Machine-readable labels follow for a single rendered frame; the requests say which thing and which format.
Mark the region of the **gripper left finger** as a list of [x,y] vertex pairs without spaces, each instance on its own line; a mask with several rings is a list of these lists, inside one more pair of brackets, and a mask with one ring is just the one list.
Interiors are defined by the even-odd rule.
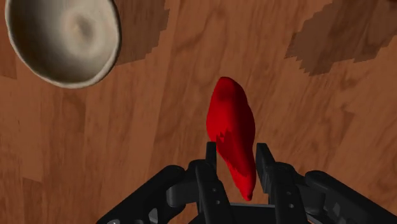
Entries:
[[198,215],[188,224],[233,224],[233,212],[216,175],[216,143],[187,170],[168,165],[99,218],[96,224],[168,224],[189,203]]

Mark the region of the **red chili pepper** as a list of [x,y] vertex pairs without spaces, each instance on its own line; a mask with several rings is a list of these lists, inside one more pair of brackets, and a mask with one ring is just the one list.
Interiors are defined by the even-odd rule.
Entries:
[[206,129],[243,199],[252,200],[256,184],[253,156],[256,129],[245,91],[235,80],[221,77],[217,81],[207,113]]

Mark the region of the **beige ceramic bowl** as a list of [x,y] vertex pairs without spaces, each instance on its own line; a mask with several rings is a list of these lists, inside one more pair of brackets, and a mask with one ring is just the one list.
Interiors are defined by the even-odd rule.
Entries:
[[95,85],[120,53],[122,32],[114,0],[5,0],[4,19],[20,60],[61,88]]

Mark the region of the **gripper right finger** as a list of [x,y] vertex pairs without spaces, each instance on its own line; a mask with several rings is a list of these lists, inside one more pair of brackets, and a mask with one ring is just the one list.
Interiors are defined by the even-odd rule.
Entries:
[[323,171],[301,175],[256,145],[256,170],[277,224],[397,224],[397,216]]

